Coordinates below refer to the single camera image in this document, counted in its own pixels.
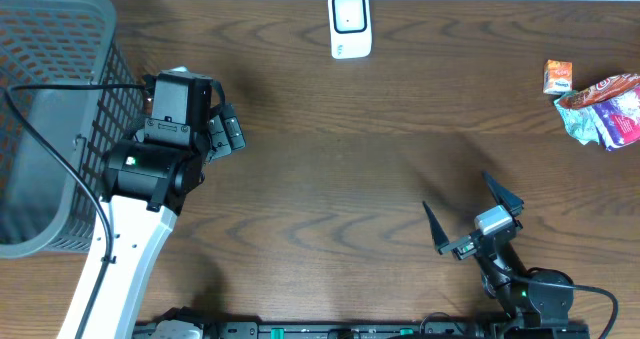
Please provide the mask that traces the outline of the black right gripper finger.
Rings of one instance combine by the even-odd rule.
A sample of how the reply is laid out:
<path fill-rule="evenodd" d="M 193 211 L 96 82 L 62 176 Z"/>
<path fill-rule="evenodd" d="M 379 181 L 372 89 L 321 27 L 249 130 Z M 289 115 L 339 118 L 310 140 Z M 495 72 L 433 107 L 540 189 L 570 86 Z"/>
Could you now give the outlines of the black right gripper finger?
<path fill-rule="evenodd" d="M 487 171 L 482 172 L 482 177 L 498 205 L 503 206 L 512 216 L 519 216 L 524 208 L 524 201 L 499 184 Z"/>
<path fill-rule="evenodd" d="M 438 219 L 436 218 L 429 205 L 425 201 L 422 202 L 422 205 L 428 218 L 434 248 L 443 249 L 449 244 L 448 236 L 446 235 L 444 229 L 440 225 Z"/>

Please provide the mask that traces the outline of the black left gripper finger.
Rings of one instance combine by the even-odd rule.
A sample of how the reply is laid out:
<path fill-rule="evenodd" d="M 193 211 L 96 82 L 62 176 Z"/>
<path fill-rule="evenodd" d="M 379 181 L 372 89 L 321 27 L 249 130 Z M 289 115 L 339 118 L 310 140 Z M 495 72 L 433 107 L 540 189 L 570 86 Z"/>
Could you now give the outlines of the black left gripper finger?
<path fill-rule="evenodd" d="M 235 151 L 245 148 L 246 141 L 232 104 L 225 104 L 222 107 L 220 112 L 220 119 L 222 121 L 225 134 L 227 135 L 231 150 Z"/>
<path fill-rule="evenodd" d="M 211 163 L 232 153 L 226 130 L 224 129 L 219 116 L 215 116 L 208 122 L 208 133 L 211 148 L 206 157 L 207 163 Z"/>

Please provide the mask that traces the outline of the teal snack packet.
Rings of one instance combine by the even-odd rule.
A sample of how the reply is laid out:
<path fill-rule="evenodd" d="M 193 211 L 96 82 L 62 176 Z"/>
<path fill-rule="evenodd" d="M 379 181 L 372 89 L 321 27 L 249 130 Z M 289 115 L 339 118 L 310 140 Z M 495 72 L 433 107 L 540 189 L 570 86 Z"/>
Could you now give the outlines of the teal snack packet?
<path fill-rule="evenodd" d="M 561 105 L 562 100 L 574 94 L 577 94 L 577 91 L 564 93 L 554 100 L 554 106 L 561 116 L 567 134 L 582 145 L 590 142 L 600 144 L 599 133 L 592 120 L 591 112 L 588 109 L 567 109 Z"/>

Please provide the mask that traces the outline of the pink purple pad package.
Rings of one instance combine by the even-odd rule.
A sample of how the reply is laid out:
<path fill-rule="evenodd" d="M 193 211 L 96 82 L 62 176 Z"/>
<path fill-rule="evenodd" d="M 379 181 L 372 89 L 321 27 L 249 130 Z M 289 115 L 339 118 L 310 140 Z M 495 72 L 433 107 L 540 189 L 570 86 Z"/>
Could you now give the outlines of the pink purple pad package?
<path fill-rule="evenodd" d="M 594 104 L 592 109 L 599 139 L 607 151 L 615 151 L 639 140 L 638 86 Z"/>

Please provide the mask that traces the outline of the small orange snack box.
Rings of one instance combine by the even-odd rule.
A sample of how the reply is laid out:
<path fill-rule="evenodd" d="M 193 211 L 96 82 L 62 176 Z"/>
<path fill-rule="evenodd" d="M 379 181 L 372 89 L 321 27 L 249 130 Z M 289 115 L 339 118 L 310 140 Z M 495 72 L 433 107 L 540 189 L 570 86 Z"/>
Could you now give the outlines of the small orange snack box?
<path fill-rule="evenodd" d="M 573 89 L 573 64 L 548 60 L 544 65 L 543 93 L 563 95 Z"/>

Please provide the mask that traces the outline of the orange chocolate bar wrapper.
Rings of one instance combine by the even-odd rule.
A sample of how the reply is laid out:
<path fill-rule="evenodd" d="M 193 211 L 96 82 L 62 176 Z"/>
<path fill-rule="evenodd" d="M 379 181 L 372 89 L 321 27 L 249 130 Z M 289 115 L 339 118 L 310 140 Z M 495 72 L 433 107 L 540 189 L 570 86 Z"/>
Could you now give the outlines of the orange chocolate bar wrapper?
<path fill-rule="evenodd" d="M 625 73 L 608 77 L 589 88 L 569 94 L 559 100 L 564 109 L 580 109 L 604 102 L 639 85 L 639 75 Z"/>

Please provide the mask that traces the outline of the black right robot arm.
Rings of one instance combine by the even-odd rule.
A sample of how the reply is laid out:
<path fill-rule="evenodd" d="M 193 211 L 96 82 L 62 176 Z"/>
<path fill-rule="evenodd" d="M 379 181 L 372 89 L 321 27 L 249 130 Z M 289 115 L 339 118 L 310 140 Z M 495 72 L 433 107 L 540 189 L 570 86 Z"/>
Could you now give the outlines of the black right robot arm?
<path fill-rule="evenodd" d="M 475 230 L 456 241 L 448 239 L 429 206 L 425 212 L 435 250 L 458 260 L 472 257 L 478 263 L 484 290 L 496 299 L 517 326 L 527 329 L 560 328 L 569 324 L 574 300 L 572 281 L 559 271 L 528 269 L 511 241 L 522 229 L 517 217 L 524 201 L 500 185 L 488 172 L 483 179 L 496 206 L 477 215 Z"/>

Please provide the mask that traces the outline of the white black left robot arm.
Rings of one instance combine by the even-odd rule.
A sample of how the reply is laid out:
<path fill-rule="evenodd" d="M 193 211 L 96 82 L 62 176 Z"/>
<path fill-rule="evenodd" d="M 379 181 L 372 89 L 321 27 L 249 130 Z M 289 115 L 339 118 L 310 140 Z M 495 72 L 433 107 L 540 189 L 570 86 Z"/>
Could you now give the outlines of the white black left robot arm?
<path fill-rule="evenodd" d="M 61 338 L 129 338 L 157 257 L 207 164 L 245 147 L 221 84 L 186 70 L 145 78 L 151 112 L 101 162 L 91 248 Z"/>

